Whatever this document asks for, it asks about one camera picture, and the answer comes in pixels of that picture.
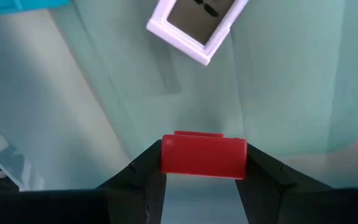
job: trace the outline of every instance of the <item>black mark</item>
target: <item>black mark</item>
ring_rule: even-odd
[[[219,13],[212,6],[210,6],[209,4],[204,3],[203,0],[194,0],[194,2],[197,3],[197,4],[203,4],[204,5],[204,10],[210,16],[213,16],[213,17],[218,17],[219,16]]]

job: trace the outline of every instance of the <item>display screen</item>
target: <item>display screen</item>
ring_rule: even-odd
[[[234,0],[177,0],[168,22],[205,45]]]

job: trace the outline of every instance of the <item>red block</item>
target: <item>red block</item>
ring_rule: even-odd
[[[186,131],[162,138],[161,171],[166,174],[244,179],[246,159],[245,139]]]

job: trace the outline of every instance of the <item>blue object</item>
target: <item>blue object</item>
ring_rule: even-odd
[[[0,15],[58,7],[69,3],[70,0],[0,0]]]

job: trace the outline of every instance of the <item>white plastic frame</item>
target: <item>white plastic frame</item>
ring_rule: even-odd
[[[168,16],[176,1],[160,0],[147,23],[147,29],[203,65],[209,64],[212,56],[230,32],[231,25],[248,2],[248,0],[235,0],[211,38],[203,45],[168,22]]]

